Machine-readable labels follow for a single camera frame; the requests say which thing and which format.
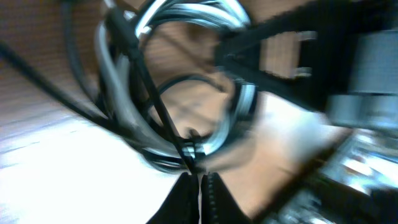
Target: wooden floor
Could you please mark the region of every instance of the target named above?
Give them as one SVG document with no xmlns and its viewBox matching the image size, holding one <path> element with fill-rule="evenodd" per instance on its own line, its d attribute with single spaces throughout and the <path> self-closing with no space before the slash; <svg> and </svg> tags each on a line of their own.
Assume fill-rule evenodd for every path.
<svg viewBox="0 0 398 224">
<path fill-rule="evenodd" d="M 278 2 L 272 4 L 273 10 L 267 7 L 271 2 Z M 255 14 L 261 20 L 303 1 L 243 3 L 249 9 L 260 5 L 263 13 L 258 10 Z M 98 1 L 88 1 L 75 13 L 85 18 L 77 28 L 77 37 L 86 71 L 93 77 L 97 6 Z M 58 6 L 18 0 L 0 7 L 0 17 L 5 18 L 1 25 L 7 27 L 0 29 L 0 36 L 51 81 L 87 104 L 70 75 L 61 27 L 54 22 L 60 21 Z M 159 45 L 166 50 L 159 50 Z M 173 46 L 154 40 L 148 49 L 147 61 L 157 82 L 170 77 L 168 74 L 203 73 L 181 55 L 173 58 L 180 63 L 165 61 L 163 54 L 170 54 L 167 48 Z M 200 45 L 189 48 L 192 52 L 202 50 L 203 59 L 211 53 L 209 49 L 200 49 Z M 220 78 L 211 72 L 207 75 Z M 299 164 L 338 132 L 325 125 L 322 115 L 267 93 L 261 96 L 252 138 L 226 155 L 227 162 L 240 166 L 221 172 L 249 216 L 265 207 Z M 163 99 L 178 130 L 184 133 L 187 128 L 212 129 L 226 97 L 191 82 L 173 87 Z M 118 137 L 66 110 L 0 61 L 0 224 L 145 223 L 177 177 L 152 169 Z"/>
</svg>

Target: wooden surface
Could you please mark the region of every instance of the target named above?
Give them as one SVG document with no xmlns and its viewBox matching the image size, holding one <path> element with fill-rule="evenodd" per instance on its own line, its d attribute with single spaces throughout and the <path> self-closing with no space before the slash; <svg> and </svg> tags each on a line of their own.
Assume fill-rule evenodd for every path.
<svg viewBox="0 0 398 224">
<path fill-rule="evenodd" d="M 261 21 L 303 2 L 245 0 L 243 4 Z M 98 8 L 99 1 L 86 1 L 74 12 L 81 58 L 94 79 Z M 87 104 L 68 68 L 55 1 L 3 1 L 0 18 L 2 39 L 51 81 Z M 190 58 L 211 61 L 214 35 L 178 23 L 160 29 L 146 51 L 157 83 L 193 72 L 220 79 L 222 74 L 216 74 L 214 68 L 200 68 Z M 177 40 L 185 53 L 169 38 Z M 266 206 L 298 165 L 336 133 L 335 128 L 324 125 L 321 115 L 267 93 L 261 95 L 252 138 L 226 155 L 227 162 L 240 166 L 221 172 L 249 216 Z M 183 133 L 188 127 L 203 132 L 212 129 L 226 98 L 196 82 L 177 85 L 163 96 Z M 0 61 L 0 224 L 145 223 L 176 178 L 151 169 L 116 136 L 66 110 Z"/>
</svg>

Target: wire bundle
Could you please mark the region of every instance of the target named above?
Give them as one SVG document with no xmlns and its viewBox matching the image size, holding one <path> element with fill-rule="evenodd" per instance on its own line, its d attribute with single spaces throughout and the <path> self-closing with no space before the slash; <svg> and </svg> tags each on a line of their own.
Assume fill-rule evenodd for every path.
<svg viewBox="0 0 398 224">
<path fill-rule="evenodd" d="M 72 3 L 62 2 L 65 43 L 73 75 L 85 95 L 102 112 L 78 105 L 73 99 L 44 79 L 34 68 L 5 43 L 1 55 L 19 69 L 30 81 L 59 102 L 86 119 L 120 135 L 139 151 L 155 168 L 164 172 L 188 168 L 202 169 L 200 162 L 222 151 L 244 136 L 253 121 L 257 91 L 250 83 L 235 80 L 234 96 L 223 112 L 223 119 L 213 133 L 199 136 L 190 131 L 190 138 L 181 138 L 170 119 L 160 94 L 176 83 L 196 80 L 219 86 L 201 75 L 188 74 L 156 87 L 144 63 L 143 49 L 156 28 L 166 22 L 180 21 L 215 30 L 220 38 L 244 30 L 250 20 L 235 0 L 182 3 L 181 0 L 147 1 L 138 12 L 121 11 L 110 4 L 105 21 L 98 24 L 95 50 L 100 66 L 100 91 L 96 91 L 84 73 L 73 36 Z M 145 86 L 149 99 L 143 99 L 139 86 Z M 162 125 L 157 124 L 149 109 L 154 107 Z"/>
</svg>

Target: black cable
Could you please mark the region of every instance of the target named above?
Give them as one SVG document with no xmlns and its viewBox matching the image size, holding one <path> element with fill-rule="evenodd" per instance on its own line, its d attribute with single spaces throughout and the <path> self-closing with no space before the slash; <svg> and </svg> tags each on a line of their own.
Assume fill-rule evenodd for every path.
<svg viewBox="0 0 398 224">
<path fill-rule="evenodd" d="M 170 118 L 169 112 L 167 111 L 162 99 L 160 98 L 159 92 L 155 86 L 155 83 L 151 79 L 149 72 L 146 69 L 144 58 L 139 49 L 129 49 L 127 54 L 131 63 L 135 64 L 138 69 L 142 81 L 144 82 L 149 98 L 154 103 L 154 107 L 159 115 L 160 120 L 163 123 L 164 128 L 167 130 L 166 135 L 168 140 L 174 145 L 178 154 L 183 159 L 185 165 L 190 172 L 194 173 L 195 165 L 193 158 L 191 156 L 186 156 L 183 149 L 185 148 L 184 143 L 181 141 L 178 134 L 177 128 L 175 127 L 173 121 Z"/>
<path fill-rule="evenodd" d="M 212 82 L 208 78 L 204 77 L 203 75 L 181 75 L 178 77 L 171 78 L 170 80 L 167 80 L 167 81 L 163 82 L 162 84 L 160 84 L 160 86 L 158 87 L 159 94 L 163 94 L 166 90 L 168 90 L 172 86 L 174 86 L 178 83 L 184 82 L 184 81 L 204 82 L 204 83 L 211 85 L 212 87 L 216 88 L 219 91 L 223 91 L 222 86 L 215 84 L 214 82 Z M 149 100 L 148 102 L 146 102 L 144 111 L 148 112 L 149 109 L 151 108 L 151 106 L 153 106 L 153 103 Z"/>
<path fill-rule="evenodd" d="M 157 28 L 159 26 L 161 26 L 162 24 L 165 24 L 167 22 L 175 22 L 175 21 L 181 22 L 181 21 L 185 21 L 187 19 L 194 19 L 194 17 L 185 16 L 185 15 L 184 16 L 183 15 L 166 15 L 165 16 L 165 15 L 162 14 L 162 12 L 157 13 L 156 16 L 149 22 L 149 25 L 152 26 L 151 31 L 149 32 L 149 34 L 147 34 L 146 37 L 144 37 L 142 40 L 140 40 L 140 49 L 141 49 L 141 51 L 142 52 L 145 51 L 149 41 L 155 35 L 155 33 L 157 31 Z M 222 37 L 225 34 L 231 32 L 227 27 L 219 27 L 219 26 L 216 26 L 216 25 L 215 25 L 215 27 L 217 27 L 216 30 L 218 31 L 218 35 L 220 37 Z M 135 69 L 131 68 L 130 78 L 132 78 L 132 77 L 139 77 L 139 75 L 137 74 L 137 71 Z M 135 91 L 136 92 L 136 89 L 138 87 L 139 87 L 139 84 L 137 84 L 137 82 L 134 82 L 134 86 L 133 86 L 133 89 L 131 89 L 131 91 Z M 149 113 L 148 113 L 149 111 L 148 110 L 149 110 L 150 106 L 148 106 L 148 102 L 150 102 L 150 101 L 148 101 L 146 99 L 139 99 L 139 97 L 140 97 L 140 94 L 134 94 L 133 96 L 131 96 L 133 102 L 139 102 L 139 103 L 137 103 L 137 105 L 141 105 L 140 107 L 138 107 L 141 116 L 144 117 L 144 118 L 148 118 L 147 122 L 149 123 L 149 126 L 157 134 L 159 134 L 160 136 L 165 138 L 165 136 L 166 136 L 165 129 L 162 126 L 160 126 L 156 121 L 154 121 L 151 116 L 149 116 Z M 206 135 L 202 136 L 202 138 L 205 139 L 205 138 L 208 138 L 209 136 L 210 136 L 210 134 L 206 134 Z"/>
<path fill-rule="evenodd" d="M 64 94 L 58 87 L 44 78 L 38 71 L 31 67 L 23 58 L 18 56 L 5 42 L 0 41 L 0 56 L 8 61 L 15 69 L 20 71 L 21 75 L 31 81 L 36 87 L 40 88 L 46 94 L 59 101 L 61 104 L 74 111 L 78 115 L 86 118 L 92 123 L 107 129 L 117 135 L 129 139 L 131 132 L 128 129 L 119 127 L 110 120 L 102 117 L 98 113 L 79 105 L 73 98 Z"/>
<path fill-rule="evenodd" d="M 155 33 L 157 33 L 156 31 L 157 31 L 158 26 L 160 26 L 161 24 L 166 23 L 166 22 L 181 21 L 184 18 L 186 18 L 186 17 L 169 16 L 167 18 L 163 18 L 162 16 L 159 16 L 159 17 L 155 16 L 153 18 L 153 20 L 150 21 L 150 24 L 149 24 L 150 26 L 152 26 L 152 29 L 144 38 L 142 38 L 140 40 L 141 51 L 145 52 L 148 42 L 155 35 Z M 130 90 L 131 100 L 133 101 L 133 103 L 135 104 L 137 109 L 139 110 L 142 117 L 150 118 L 150 116 L 148 116 L 148 114 L 149 114 L 148 110 L 150 108 L 150 106 L 148 106 L 148 104 L 150 102 L 146 98 L 142 97 L 142 92 L 145 91 L 142 89 L 142 80 L 139 78 L 137 71 L 133 67 L 130 67 L 129 73 L 130 73 L 129 74 L 129 82 L 130 82 L 129 90 Z M 160 91 L 160 94 L 162 94 L 165 90 L 163 90 L 162 88 L 159 88 L 159 91 Z M 150 127 L 153 130 L 155 130 L 159 135 L 164 136 L 164 134 L 162 134 L 162 133 L 164 133 L 164 130 L 162 129 L 162 127 L 160 127 L 153 120 L 150 120 L 148 122 L 149 122 Z"/>
<path fill-rule="evenodd" d="M 90 81 L 84 71 L 83 65 L 81 64 L 78 49 L 76 47 L 76 40 L 73 34 L 72 8 L 73 3 L 71 1 L 62 1 L 61 14 L 63 24 L 63 39 L 65 41 L 69 66 L 81 90 L 92 102 L 96 102 L 98 94 L 90 85 Z"/>
</svg>

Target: cable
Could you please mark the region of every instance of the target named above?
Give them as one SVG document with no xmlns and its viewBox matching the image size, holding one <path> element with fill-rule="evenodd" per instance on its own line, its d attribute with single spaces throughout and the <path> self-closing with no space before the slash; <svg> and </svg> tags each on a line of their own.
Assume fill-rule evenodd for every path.
<svg viewBox="0 0 398 224">
<path fill-rule="evenodd" d="M 20 71 L 26 79 L 31 81 L 36 87 L 40 88 L 46 94 L 59 101 L 61 104 L 74 111 L 78 115 L 86 118 L 92 123 L 107 129 L 124 138 L 130 138 L 131 132 L 127 129 L 115 126 L 114 123 L 94 111 L 78 106 L 79 103 L 70 98 L 67 94 L 62 93 L 55 85 L 45 79 L 39 72 L 31 67 L 23 58 L 18 56 L 5 42 L 0 41 L 0 56 L 8 61 L 15 69 Z"/>
<path fill-rule="evenodd" d="M 153 101 L 154 107 L 159 115 L 160 120 L 163 123 L 164 128 L 167 131 L 167 138 L 171 141 L 176 148 L 177 152 L 180 154 L 180 157 L 183 159 L 185 165 L 188 167 L 191 173 L 194 173 L 194 161 L 191 156 L 186 156 L 184 154 L 184 144 L 180 140 L 180 136 L 178 134 L 177 128 L 175 127 L 173 121 L 170 118 L 169 112 L 167 111 L 165 105 L 163 104 L 162 99 L 160 98 L 159 92 L 156 89 L 154 82 L 152 81 L 149 72 L 147 71 L 143 57 L 141 55 L 137 55 L 137 52 L 134 52 L 133 49 L 127 55 L 129 57 L 130 62 L 134 62 L 138 68 L 138 71 L 141 75 L 141 79 L 144 82 L 149 98 Z"/>
<path fill-rule="evenodd" d="M 73 35 L 73 22 L 72 22 L 72 2 L 62 1 L 61 3 L 61 14 L 63 22 L 63 39 L 65 41 L 65 48 L 67 50 L 67 56 L 69 66 L 72 70 L 72 74 L 75 80 L 78 82 L 81 90 L 84 94 L 92 101 L 96 102 L 98 93 L 95 92 L 91 83 L 85 74 L 83 65 L 78 54 L 76 47 L 75 36 Z"/>
<path fill-rule="evenodd" d="M 163 14 L 163 11 L 158 10 L 158 13 L 153 16 L 154 18 L 148 24 L 148 26 L 152 26 L 150 36 L 153 35 L 154 30 L 158 25 L 161 25 L 162 23 L 170 22 L 170 21 L 185 21 L 185 22 L 196 23 L 196 24 L 199 24 L 199 25 L 202 25 L 205 27 L 210 26 L 211 29 L 216 29 L 218 32 L 220 30 L 222 30 L 221 31 L 222 34 L 230 33 L 231 30 L 233 30 L 233 29 L 241 29 L 240 26 L 236 26 L 236 23 L 233 23 L 233 22 L 225 23 L 225 21 L 222 21 L 221 20 L 222 18 L 217 13 L 215 13 L 215 11 L 217 11 L 217 10 L 219 11 L 220 9 L 215 8 L 215 10 L 212 10 L 211 12 L 207 12 L 207 11 L 203 11 L 203 7 L 200 7 L 202 9 L 202 11 L 200 11 L 200 13 L 197 13 L 197 12 L 192 12 L 192 11 L 196 10 L 195 9 L 196 4 L 190 4 L 190 5 L 192 5 L 192 6 L 182 7 L 182 9 L 180 9 L 180 10 L 175 10 L 176 8 L 174 8 L 174 6 L 170 6 L 167 9 L 167 12 L 165 12 L 164 14 Z M 105 65 L 105 66 L 103 66 L 103 68 L 105 69 L 103 72 L 103 75 L 104 75 L 105 79 L 109 80 L 109 82 L 106 82 L 107 86 L 109 87 L 109 89 L 112 89 L 112 91 L 114 93 L 114 95 L 111 96 L 111 99 L 113 99 L 113 103 L 116 106 L 114 111 L 116 112 L 118 118 L 120 115 L 122 115 L 120 117 L 121 119 L 119 121 L 123 125 L 127 124 L 126 127 L 130 126 L 132 128 L 133 132 L 135 132 L 134 130 L 137 129 L 138 127 L 139 127 L 139 129 L 137 129 L 137 131 L 139 131 L 140 133 L 147 132 L 148 134 L 151 134 L 154 132 L 154 130 L 156 130 L 157 131 L 156 134 L 152 135 L 151 137 L 146 135 L 145 139 L 140 138 L 138 141 L 146 142 L 145 144 L 147 144 L 147 147 L 148 147 L 148 149 L 150 149 L 151 152 L 160 153 L 160 154 L 164 154 L 165 152 L 168 152 L 168 154 L 166 154 L 166 155 L 173 157 L 173 152 L 175 152 L 175 148 L 169 147 L 169 144 L 162 143 L 162 142 L 164 142 L 164 138 L 167 139 L 167 132 L 162 127 L 160 127 L 156 122 L 150 122 L 150 124 L 148 124 L 147 122 L 141 123 L 142 121 L 144 121 L 144 119 L 142 119 L 141 116 L 135 115 L 135 116 L 131 116 L 131 118 L 124 116 L 124 115 L 127 115 L 126 112 L 129 111 L 130 109 L 132 109 L 134 111 L 134 113 L 136 113 L 137 108 L 134 107 L 134 105 L 131 103 L 129 97 L 127 96 L 128 93 L 125 92 L 125 88 L 128 88 L 128 86 L 125 85 L 125 83 L 128 83 L 127 80 L 115 80 L 115 78 L 118 79 L 117 77 L 125 77 L 125 75 L 120 75 L 118 73 L 118 70 L 114 67 L 111 57 L 109 56 L 109 53 L 107 52 L 106 45 L 108 42 L 106 40 L 106 30 L 105 30 L 104 26 L 99 25 L 97 31 L 99 31 L 99 32 L 97 32 L 97 34 L 96 34 L 96 53 L 97 53 L 96 55 L 99 59 L 99 63 L 102 65 Z M 133 71 L 136 70 L 136 66 L 137 65 L 132 65 Z M 254 96 L 253 94 L 251 94 L 251 96 L 247 96 L 247 93 L 245 91 L 242 91 L 242 92 L 239 91 L 238 93 L 240 95 L 237 94 L 234 97 L 236 99 L 239 99 L 239 102 L 241 100 L 246 101 L 249 98 L 252 99 L 252 102 L 255 101 L 253 99 L 256 96 Z M 247 104 L 239 103 L 237 105 L 238 108 L 236 108 L 235 110 L 232 109 L 231 111 L 235 111 L 233 113 L 238 113 L 238 114 L 240 114 L 244 111 L 249 111 L 249 109 L 245 109 L 245 110 L 243 110 L 242 108 L 239 109 L 239 107 L 242 107 L 244 105 L 247 105 Z M 229 113 L 230 113 L 229 110 L 225 111 L 225 114 L 223 114 L 224 120 L 222 120 L 221 123 L 218 125 L 218 127 L 216 128 L 216 131 L 213 133 L 212 136 L 208 136 L 204 139 L 201 147 L 203 148 L 203 151 L 206 152 L 207 154 L 210 152 L 216 151 L 223 145 L 224 139 L 226 139 L 229 136 L 228 133 L 229 133 L 230 128 L 232 128 L 235 125 L 235 124 L 231 123 L 232 121 L 237 121 L 237 124 L 240 123 L 240 121 L 238 119 L 240 119 L 241 116 L 238 116 L 238 114 L 231 116 L 231 115 L 229 115 Z"/>
<path fill-rule="evenodd" d="M 175 78 L 171 78 L 170 80 L 167 80 L 165 82 L 163 82 L 159 87 L 159 94 L 163 94 L 166 90 L 168 90 L 169 88 L 171 88 L 172 86 L 184 82 L 184 81 L 200 81 L 200 82 L 204 82 L 209 84 L 210 86 L 216 88 L 219 91 L 223 91 L 222 87 L 213 83 L 211 80 L 209 80 L 208 78 L 204 77 L 203 75 L 181 75 Z M 149 100 L 147 103 L 145 103 L 145 107 L 143 109 L 143 112 L 148 112 L 151 108 L 151 106 L 153 106 L 153 103 L 151 102 L 151 100 Z"/>
</svg>

